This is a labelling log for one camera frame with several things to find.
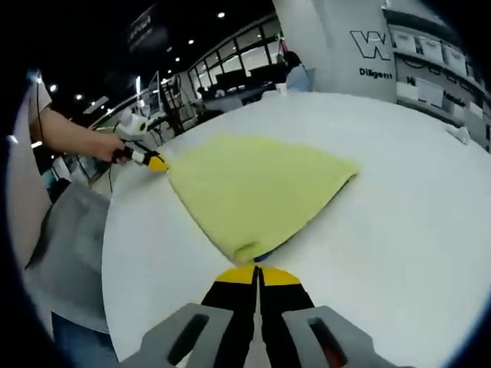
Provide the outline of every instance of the person in background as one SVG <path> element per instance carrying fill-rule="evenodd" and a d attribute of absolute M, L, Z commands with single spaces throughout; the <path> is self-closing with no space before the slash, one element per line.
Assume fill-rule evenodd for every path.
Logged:
<path fill-rule="evenodd" d="M 307 71 L 298 55 L 293 51 L 286 51 L 283 55 L 286 64 L 286 88 L 298 92 L 310 92 L 311 83 Z"/>
<path fill-rule="evenodd" d="M 221 110 L 208 110 L 202 103 L 193 103 L 193 107 L 196 111 L 196 125 L 200 125 L 205 121 L 223 114 Z"/>

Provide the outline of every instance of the person's hand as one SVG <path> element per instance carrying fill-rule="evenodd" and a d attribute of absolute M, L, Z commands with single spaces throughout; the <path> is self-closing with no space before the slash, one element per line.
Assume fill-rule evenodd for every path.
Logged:
<path fill-rule="evenodd" d="M 124 149 L 123 141 L 115 133 L 94 133 L 96 135 L 92 143 L 92 156 L 110 163 L 113 159 L 114 151 Z M 125 157 L 117 159 L 117 163 L 120 164 L 124 164 L 126 161 L 127 159 Z"/>

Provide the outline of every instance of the ceiling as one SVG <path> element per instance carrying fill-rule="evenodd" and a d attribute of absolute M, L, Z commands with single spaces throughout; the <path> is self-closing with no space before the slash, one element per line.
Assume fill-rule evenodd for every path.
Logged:
<path fill-rule="evenodd" d="M 92 100 L 105 95 L 110 98 L 106 106 L 113 107 L 134 93 L 137 75 L 144 85 L 156 70 L 164 76 L 187 71 L 221 40 L 275 10 L 272 0 L 248 0 L 242 6 L 223 0 L 122 3 L 43 7 L 37 19 L 44 35 L 37 55 L 43 79 L 48 87 L 58 86 L 51 94 L 53 106 L 83 125 L 94 120 L 82 115 Z M 130 52 L 127 40 L 139 25 L 135 20 L 150 7 L 152 34 Z M 223 18 L 217 17 L 220 12 Z M 76 94 L 83 98 L 76 100 Z"/>

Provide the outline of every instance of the window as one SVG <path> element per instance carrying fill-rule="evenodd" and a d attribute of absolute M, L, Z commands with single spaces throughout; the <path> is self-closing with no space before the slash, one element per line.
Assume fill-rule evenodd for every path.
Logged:
<path fill-rule="evenodd" d="M 249 51 L 242 53 L 242 61 L 244 62 L 245 73 L 250 76 L 250 70 L 257 67 L 264 67 L 268 65 L 268 57 L 266 56 L 266 49 L 264 46 L 253 48 Z"/>
<path fill-rule="evenodd" d="M 237 56 L 237 48 L 233 41 L 222 46 L 219 49 L 220 57 L 222 58 L 223 70 L 227 73 L 229 71 L 237 71 L 242 69 L 239 56 Z"/>
<path fill-rule="evenodd" d="M 261 40 L 261 32 L 259 31 L 259 28 L 253 28 L 250 31 L 247 31 L 245 34 L 237 37 L 239 50 L 249 48 L 255 43 L 260 42 Z"/>
<path fill-rule="evenodd" d="M 269 56 L 271 56 L 271 62 L 273 64 L 278 63 L 278 56 L 280 55 L 279 40 L 270 42 L 266 46 L 269 50 Z"/>
<path fill-rule="evenodd" d="M 278 19 L 274 19 L 262 25 L 262 30 L 264 31 L 264 36 L 270 38 L 282 33 L 282 27 L 279 24 Z"/>
<path fill-rule="evenodd" d="M 218 54 L 216 52 L 213 52 L 206 58 L 206 65 L 208 65 L 209 76 L 212 78 L 212 83 L 216 84 L 216 75 L 222 73 L 222 68 L 220 67 Z"/>
<path fill-rule="evenodd" d="M 208 88 L 212 85 L 212 82 L 209 80 L 208 72 L 206 71 L 205 62 L 200 62 L 196 68 L 198 69 L 199 80 L 201 81 L 201 86 L 203 88 Z"/>
<path fill-rule="evenodd" d="M 198 74 L 196 72 L 196 68 L 193 68 L 190 73 L 189 73 L 189 77 L 191 78 L 191 83 L 193 83 L 193 89 L 195 90 L 196 92 L 196 96 L 198 98 L 201 98 L 201 94 L 198 92 L 198 88 L 201 87 L 201 84 L 199 84 L 199 78 L 198 78 Z"/>

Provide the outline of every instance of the white cup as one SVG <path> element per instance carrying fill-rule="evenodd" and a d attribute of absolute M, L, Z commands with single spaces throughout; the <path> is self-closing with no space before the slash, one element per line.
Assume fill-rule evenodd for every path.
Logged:
<path fill-rule="evenodd" d="M 286 83 L 277 83 L 276 90 L 279 92 L 280 96 L 286 96 L 288 94 L 286 90 Z"/>

